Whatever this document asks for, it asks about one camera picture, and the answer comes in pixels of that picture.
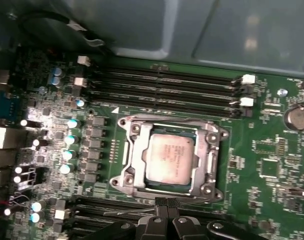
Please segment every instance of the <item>capacitor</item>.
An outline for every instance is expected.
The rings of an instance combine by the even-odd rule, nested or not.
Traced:
[[[73,172],[74,170],[74,165],[73,164],[63,164],[61,167],[60,167],[60,173],[62,174],[69,174],[71,172]]]
[[[36,147],[44,147],[47,145],[49,145],[49,142],[48,142],[48,140],[45,140],[45,139],[35,139],[33,141],[33,146],[36,146]]]
[[[296,104],[286,110],[283,117],[285,125],[294,131],[304,130],[304,106]]]
[[[41,94],[41,95],[44,95],[48,92],[48,89],[45,87],[45,86],[40,86],[38,88],[38,93]]]
[[[63,78],[65,76],[65,73],[59,67],[53,68],[52,73],[53,73],[54,76],[60,77],[60,78]]]
[[[20,176],[15,176],[13,178],[13,181],[16,184],[19,184],[19,183],[23,183],[23,182],[27,182],[27,181],[32,181],[32,180],[29,179],[29,174],[24,174],[24,175],[20,175]]]
[[[30,220],[32,223],[38,223],[41,219],[43,219],[45,216],[43,211],[34,212],[31,214]]]
[[[74,135],[68,135],[65,139],[64,142],[67,145],[72,145],[72,144],[77,144],[79,142],[79,138]]]
[[[55,76],[51,79],[51,84],[56,86],[58,89],[61,88],[63,86],[63,81],[61,80],[60,77]]]
[[[81,109],[83,109],[87,106],[86,102],[83,101],[83,100],[77,100],[76,105],[77,105],[78,108],[81,108]]]
[[[46,201],[44,201],[44,200],[39,200],[39,201],[34,202],[34,203],[31,205],[31,208],[32,208],[32,211],[33,211],[33,212],[38,213],[38,212],[40,212],[41,210],[45,209],[46,206],[47,206]]]
[[[30,121],[30,120],[25,120],[23,119],[20,122],[20,125],[22,127],[28,127],[28,128],[41,128],[42,127],[42,123],[38,122],[38,121]]]
[[[12,214],[15,214],[17,212],[22,212],[24,210],[24,207],[21,206],[21,205],[12,205],[12,206],[9,206],[8,208],[6,208],[4,210],[4,215],[5,216],[10,216]]]
[[[69,129],[78,129],[81,126],[81,122],[77,119],[70,119],[67,121],[67,126]]]
[[[16,174],[21,174],[21,175],[25,175],[25,174],[30,174],[33,173],[34,170],[30,170],[31,166],[30,165],[24,165],[24,166],[17,166],[14,171]]]
[[[73,150],[64,151],[62,153],[62,158],[66,161],[74,159],[76,156],[77,156],[77,153],[76,153],[76,151],[73,151]]]

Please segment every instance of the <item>screw hole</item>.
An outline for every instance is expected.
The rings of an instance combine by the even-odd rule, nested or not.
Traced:
[[[112,181],[112,185],[113,185],[113,186],[117,186],[117,185],[119,185],[118,180],[113,180],[113,181]]]

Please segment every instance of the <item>black chip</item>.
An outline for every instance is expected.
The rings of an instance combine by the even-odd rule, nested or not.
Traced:
[[[61,131],[57,131],[54,135],[55,139],[63,139],[63,137],[64,137],[64,133]]]
[[[27,106],[28,106],[29,108],[35,108],[36,105],[37,105],[37,102],[34,101],[34,100],[29,100],[29,101],[27,102]]]
[[[36,161],[38,162],[38,163],[44,163],[44,156],[37,156],[37,158],[36,158]]]
[[[256,219],[252,219],[251,221],[251,225],[253,228],[257,228],[259,226],[259,222]]]
[[[228,164],[231,168],[236,168],[237,167],[237,162],[236,161],[230,161]]]
[[[61,182],[54,182],[52,186],[54,190],[60,190],[61,185]]]
[[[85,170],[96,172],[98,170],[98,166],[99,164],[97,162],[88,162]]]
[[[81,162],[81,163],[79,164],[79,167],[80,167],[81,169],[84,169],[86,166],[87,166],[87,164],[86,164],[85,162]]]
[[[15,219],[15,224],[21,224],[21,218],[16,218]]]
[[[81,95],[81,87],[80,86],[74,86],[72,88],[72,93],[71,94],[75,98],[80,97],[80,95]]]
[[[50,108],[44,108],[43,112],[42,112],[42,115],[43,116],[49,116],[50,112],[51,112]]]
[[[84,174],[80,173],[80,174],[78,175],[78,179],[84,180],[84,178],[85,178],[85,175],[84,175]]]
[[[98,175],[97,174],[85,174],[85,177],[84,177],[84,181],[85,182],[89,182],[89,183],[96,183],[98,180]]]
[[[42,129],[40,135],[45,137],[46,135],[48,135],[48,130]]]
[[[44,223],[44,225],[47,226],[47,227],[52,226],[53,225],[53,220],[52,219],[46,220],[45,223]]]
[[[89,156],[89,153],[87,151],[82,152],[82,157],[87,158]]]
[[[72,93],[72,87],[66,87],[65,90],[64,90],[64,92],[66,94],[71,94]]]
[[[55,204],[57,204],[57,199],[54,198],[54,197],[51,197],[51,198],[48,200],[48,203],[49,203],[50,205],[55,205]]]
[[[61,224],[54,224],[53,225],[53,232],[62,233],[63,232],[63,226]]]
[[[250,202],[250,208],[255,209],[257,207],[257,203],[252,201]]]
[[[90,141],[83,141],[83,145],[84,145],[85,147],[90,146]]]

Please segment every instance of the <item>green circuit board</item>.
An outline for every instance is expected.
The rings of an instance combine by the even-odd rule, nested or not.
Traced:
[[[26,53],[29,61],[39,52]],[[211,204],[196,204],[185,208],[199,212],[225,214],[233,221],[242,224],[249,231],[260,234],[267,239],[300,239],[304,240],[304,197],[288,197],[282,186],[304,190],[304,130],[291,130],[284,123],[286,111],[295,104],[304,104],[304,90],[299,88],[301,79],[268,74],[255,74],[254,107],[252,117],[232,119],[228,117],[207,114],[187,113],[184,111],[153,110],[151,108],[125,105],[120,103],[96,102],[89,103],[86,108],[77,108],[67,86],[57,89],[47,85],[48,72],[53,66],[61,67],[69,72],[73,65],[70,60],[44,63],[41,57],[35,57],[38,67],[33,71],[23,72],[25,77],[34,79],[26,93],[23,93],[23,110],[30,115],[31,120],[43,122],[48,129],[48,137],[53,145],[46,151],[24,150],[21,160],[30,156],[36,165],[50,169],[46,182],[35,188],[34,201],[49,198],[70,198],[73,195],[137,202],[145,205],[153,204],[150,199],[134,199],[116,191],[109,180],[120,174],[123,168],[124,142],[126,132],[117,124],[122,117],[149,114],[170,116],[176,118],[198,118],[211,120],[218,126],[229,131],[229,137],[220,144],[217,164],[216,188],[223,192],[222,201]],[[151,66],[166,66],[170,71],[195,75],[209,75],[225,78],[235,78],[247,72],[223,70],[217,68],[181,65],[174,63],[154,62],[141,59],[112,57],[105,59],[109,66],[151,69]],[[40,94],[38,87],[47,87],[47,93]],[[279,89],[288,91],[287,96],[280,97]],[[35,101],[35,107],[26,107],[29,100]],[[44,109],[49,109],[49,115],[43,115]],[[69,119],[78,119],[83,123],[95,117],[103,118],[106,124],[91,126],[84,124],[70,133],[78,136],[84,142],[88,129],[102,129],[106,135],[97,137],[104,143],[99,149],[102,158],[101,170],[98,170],[99,180],[96,183],[85,181],[80,175],[84,172],[82,164],[89,160],[79,157],[71,160],[77,171],[62,176],[59,168],[62,165],[62,151],[67,149],[82,152],[84,146],[66,146],[63,139],[56,139],[57,132],[68,134],[66,123]],[[38,157],[45,157],[44,162],[38,162]],[[45,219],[53,219],[54,207],[49,206]],[[10,239],[51,239],[57,237],[51,225],[44,222],[31,223],[31,211],[17,213],[12,216],[11,225],[7,231]]]

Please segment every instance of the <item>cable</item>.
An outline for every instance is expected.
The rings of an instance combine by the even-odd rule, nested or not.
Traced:
[[[44,10],[25,13],[25,14],[19,16],[16,20],[19,30],[24,35],[26,35],[27,37],[32,39],[34,42],[42,43],[43,40],[40,37],[36,36],[35,34],[32,34],[25,27],[25,24],[28,21],[33,21],[33,20],[37,20],[37,19],[56,20],[58,22],[61,22],[65,25],[67,25],[68,27],[72,28],[76,32],[80,33],[83,36],[83,39],[86,41],[86,43],[90,47],[95,48],[95,47],[101,47],[101,46],[105,45],[105,42],[103,40],[101,40],[96,33],[87,29],[86,27],[82,26],[81,24],[79,24],[59,13],[51,12],[51,11],[44,11]]]
[[[203,200],[198,200],[198,201],[184,202],[184,203],[181,203],[180,206],[187,206],[187,205],[201,204],[201,203],[208,204],[208,202],[205,202],[205,200],[203,199]],[[155,208],[151,207],[151,208],[144,208],[144,209],[131,209],[131,210],[125,210],[125,211],[106,211],[103,213],[103,216],[119,216],[122,214],[147,213],[147,212],[151,212],[154,210],[155,210]]]

